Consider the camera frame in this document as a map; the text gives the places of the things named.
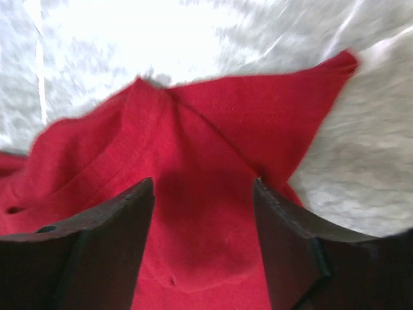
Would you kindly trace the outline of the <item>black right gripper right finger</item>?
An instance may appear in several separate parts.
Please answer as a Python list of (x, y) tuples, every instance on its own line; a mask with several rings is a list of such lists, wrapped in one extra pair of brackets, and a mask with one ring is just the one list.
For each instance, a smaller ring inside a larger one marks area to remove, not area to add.
[(411, 309), (412, 231), (382, 238), (331, 223), (261, 180), (257, 233), (273, 309)]

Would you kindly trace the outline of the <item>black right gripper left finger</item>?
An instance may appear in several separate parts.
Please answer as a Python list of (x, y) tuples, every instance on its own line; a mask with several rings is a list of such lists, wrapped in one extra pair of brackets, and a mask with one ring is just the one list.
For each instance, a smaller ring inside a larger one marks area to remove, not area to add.
[(1, 238), (2, 309), (130, 309), (154, 208), (154, 184), (33, 233)]

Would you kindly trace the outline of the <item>red t-shirt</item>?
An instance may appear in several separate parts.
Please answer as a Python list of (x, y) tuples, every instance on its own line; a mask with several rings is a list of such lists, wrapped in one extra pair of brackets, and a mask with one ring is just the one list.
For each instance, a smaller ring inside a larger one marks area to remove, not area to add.
[(358, 67), (343, 51), (285, 75), (160, 88), (142, 79), (1, 155), (1, 234), (29, 233), (154, 181), (134, 309), (269, 309), (251, 187), (288, 179)]

